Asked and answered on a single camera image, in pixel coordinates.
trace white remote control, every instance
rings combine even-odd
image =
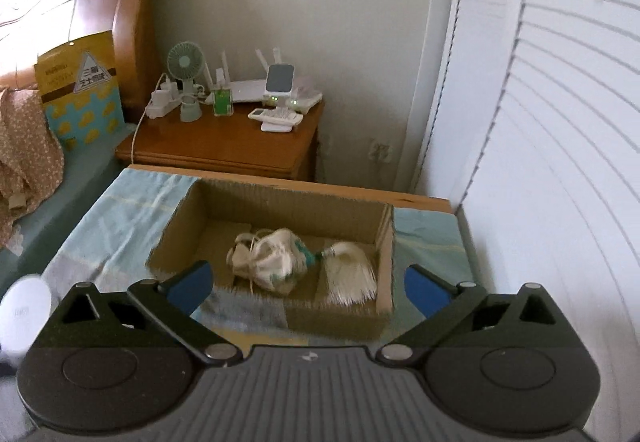
[[[280,126],[297,126],[302,122],[303,115],[290,110],[288,107],[277,107],[274,109],[259,107],[249,114],[249,118]]]

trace triangle logo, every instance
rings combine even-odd
[[[97,84],[107,82],[110,78],[111,74],[107,69],[98,64],[92,54],[84,52],[80,62],[80,69],[78,70],[78,77],[76,78],[76,85],[74,86],[74,93],[93,88]]]

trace nightstand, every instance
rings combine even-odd
[[[162,118],[145,117],[136,136],[134,161],[164,167],[219,171],[240,175],[313,181],[316,174],[318,123],[324,101],[309,110],[290,133],[265,133],[247,117],[260,104],[236,104],[231,117],[214,117],[202,106],[195,122],[181,122],[180,108]],[[131,162],[129,136],[116,157]]]

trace wooden headboard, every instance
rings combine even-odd
[[[35,82],[38,54],[113,31],[116,74],[127,122],[137,122],[162,73],[151,0],[11,0],[0,14],[0,86]]]

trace open cardboard box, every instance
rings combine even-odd
[[[375,300],[339,306],[326,302],[326,276],[320,265],[310,269],[287,297],[279,297],[235,277],[226,254],[236,235],[258,229],[291,229],[318,252],[338,240],[353,241],[372,263],[378,283]],[[369,341],[380,336],[393,312],[393,207],[333,195],[290,191],[228,180],[198,180],[176,208],[146,265],[159,280],[209,262],[214,273],[210,301],[220,313],[249,310],[265,316],[271,327],[307,334]]]

